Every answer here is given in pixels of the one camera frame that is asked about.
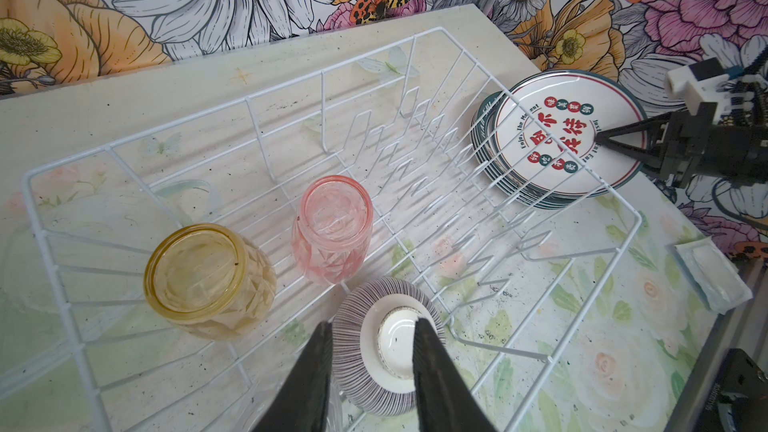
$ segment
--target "glass cup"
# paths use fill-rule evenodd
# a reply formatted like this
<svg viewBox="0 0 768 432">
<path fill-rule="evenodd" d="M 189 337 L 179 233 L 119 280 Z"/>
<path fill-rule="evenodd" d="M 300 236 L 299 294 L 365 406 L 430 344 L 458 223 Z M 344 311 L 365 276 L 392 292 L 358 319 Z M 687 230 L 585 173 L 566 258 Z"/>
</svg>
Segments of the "glass cup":
<svg viewBox="0 0 768 432">
<path fill-rule="evenodd" d="M 323 177 L 301 198 L 291 237 L 293 257 L 309 280 L 338 284 L 362 265 L 372 230 L 368 192 L 349 177 Z"/>
<path fill-rule="evenodd" d="M 277 278 L 266 255 L 228 228 L 181 228 L 155 249 L 144 295 L 168 322 L 213 341 L 241 337 L 270 310 Z"/>
</svg>

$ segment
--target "yellow glass jar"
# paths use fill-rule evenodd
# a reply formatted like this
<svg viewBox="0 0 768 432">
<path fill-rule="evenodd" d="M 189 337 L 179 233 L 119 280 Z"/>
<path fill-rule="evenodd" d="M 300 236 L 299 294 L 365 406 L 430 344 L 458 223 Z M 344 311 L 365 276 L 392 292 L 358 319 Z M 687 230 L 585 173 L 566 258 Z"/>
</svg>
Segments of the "yellow glass jar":
<svg viewBox="0 0 768 432">
<path fill-rule="evenodd" d="M 149 305 L 176 327 L 214 341 L 264 320 L 277 278 L 266 255 L 217 224 L 184 227 L 155 249 L 144 272 Z"/>
</svg>

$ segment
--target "white packet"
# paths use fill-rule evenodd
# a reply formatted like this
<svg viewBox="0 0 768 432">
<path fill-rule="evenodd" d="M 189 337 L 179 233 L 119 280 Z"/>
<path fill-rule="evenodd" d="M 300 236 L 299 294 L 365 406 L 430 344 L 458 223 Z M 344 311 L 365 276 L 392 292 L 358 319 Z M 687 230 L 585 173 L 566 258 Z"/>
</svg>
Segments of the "white packet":
<svg viewBox="0 0 768 432">
<path fill-rule="evenodd" d="M 739 277 L 738 269 L 712 243 L 712 238 L 674 247 L 701 286 L 713 311 L 724 314 L 752 298 L 752 291 Z"/>
</svg>

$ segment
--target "dish rack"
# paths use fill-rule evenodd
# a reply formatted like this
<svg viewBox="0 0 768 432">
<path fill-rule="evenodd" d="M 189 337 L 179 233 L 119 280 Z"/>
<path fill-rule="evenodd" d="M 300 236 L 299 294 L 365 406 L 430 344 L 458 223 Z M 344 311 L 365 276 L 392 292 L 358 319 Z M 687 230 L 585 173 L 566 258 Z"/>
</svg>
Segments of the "dish rack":
<svg viewBox="0 0 768 432">
<path fill-rule="evenodd" d="M 466 350 L 478 352 L 479 376 L 468 381 L 475 397 L 505 358 L 531 370 L 519 381 L 527 389 L 521 400 L 486 410 L 497 428 L 513 430 L 641 216 L 528 111 L 561 146 L 562 157 L 581 166 L 570 177 L 589 174 L 594 189 L 546 211 L 495 187 L 501 178 L 486 177 L 489 162 L 478 163 L 468 134 L 491 93 L 503 90 L 499 99 L 517 102 L 507 91 L 512 85 L 436 28 L 29 171 L 24 200 L 92 406 L 91 426 L 101 432 L 230 430 L 243 410 L 258 405 L 248 391 L 258 384 L 276 390 L 315 324 L 332 319 L 350 290 L 393 274 L 436 303 L 457 362 Z M 90 179 L 78 181 L 72 197 L 52 203 L 36 193 L 73 168 Z M 290 231 L 305 188 L 330 174 L 363 184 L 376 215 L 359 273 L 323 287 L 296 270 Z M 590 196 L 602 192 L 634 217 L 625 237 L 606 244 L 572 234 L 578 218 L 594 210 Z M 268 254 L 278 274 L 269 316 L 240 340 L 191 337 L 144 302 L 149 254 L 173 230 L 196 222 L 238 231 Z M 595 256 L 608 257 L 607 267 L 583 307 L 565 319 L 541 319 L 574 263 Z M 516 305 L 504 312 L 511 316 L 510 334 L 468 330 L 485 316 L 497 317 L 511 296 Z M 550 334 L 554 350 L 534 349 L 534 329 Z M 377 427 L 376 418 L 348 401 L 342 407 L 347 430 Z"/>
</svg>

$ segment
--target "countertop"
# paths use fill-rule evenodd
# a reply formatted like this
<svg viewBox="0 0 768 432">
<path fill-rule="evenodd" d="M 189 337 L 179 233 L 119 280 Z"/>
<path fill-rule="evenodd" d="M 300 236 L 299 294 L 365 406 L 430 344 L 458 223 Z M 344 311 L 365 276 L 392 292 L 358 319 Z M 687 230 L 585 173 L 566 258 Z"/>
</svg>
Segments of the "countertop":
<svg viewBox="0 0 768 432">
<path fill-rule="evenodd" d="M 51 354 L 62 348 L 64 336 L 20 200 L 24 172 L 435 26 L 445 27 L 502 83 L 512 86 L 538 72 L 479 10 L 461 6 L 0 101 L 0 391 L 18 389 L 0 401 L 0 416 L 11 418 L 0 430 L 90 430 L 88 402 L 71 382 L 72 360 Z M 670 250 L 698 238 L 696 227 L 642 175 L 620 192 L 644 213 L 644 226 L 519 430 L 661 432 L 712 327 L 715 314 L 702 304 Z M 599 206 L 619 225 L 590 233 L 626 233 L 620 224 L 630 218 L 609 200 Z M 582 288 L 599 269 L 595 259 L 594 270 L 573 271 L 558 291 L 560 299 L 548 306 L 572 314 L 568 301 L 581 300 Z M 504 335 L 512 324 L 500 318 L 466 328 L 478 334 L 501 328 L 493 331 Z M 548 353 L 553 345 L 540 341 L 540 351 Z M 47 367 L 40 366 L 40 357 Z M 462 373 L 476 378 L 471 362 L 462 363 Z M 506 424 L 510 406 L 525 390 L 516 387 L 512 363 L 502 365 L 476 397 L 492 418 L 501 423 L 503 416 Z M 414 419 L 408 414 L 368 425 L 403 430 L 414 427 Z"/>
</svg>

